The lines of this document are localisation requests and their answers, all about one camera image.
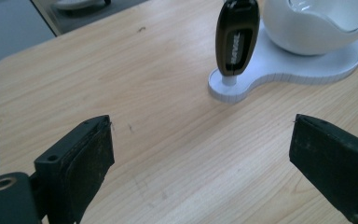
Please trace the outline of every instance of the white plastic holder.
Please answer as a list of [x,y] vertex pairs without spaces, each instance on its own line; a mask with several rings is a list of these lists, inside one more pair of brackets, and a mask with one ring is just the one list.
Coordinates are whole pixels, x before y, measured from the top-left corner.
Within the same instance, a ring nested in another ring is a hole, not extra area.
[[296,55],[272,43],[261,21],[255,50],[245,71],[238,76],[224,77],[214,69],[209,76],[209,92],[217,100],[235,104],[267,82],[329,84],[347,77],[357,66],[358,40],[324,55]]

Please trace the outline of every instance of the white container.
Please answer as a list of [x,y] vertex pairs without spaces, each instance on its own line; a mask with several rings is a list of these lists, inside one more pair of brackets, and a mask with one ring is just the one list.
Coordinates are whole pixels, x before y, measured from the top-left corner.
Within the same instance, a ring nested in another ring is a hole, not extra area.
[[358,0],[266,0],[263,21],[281,48],[325,54],[358,39]]

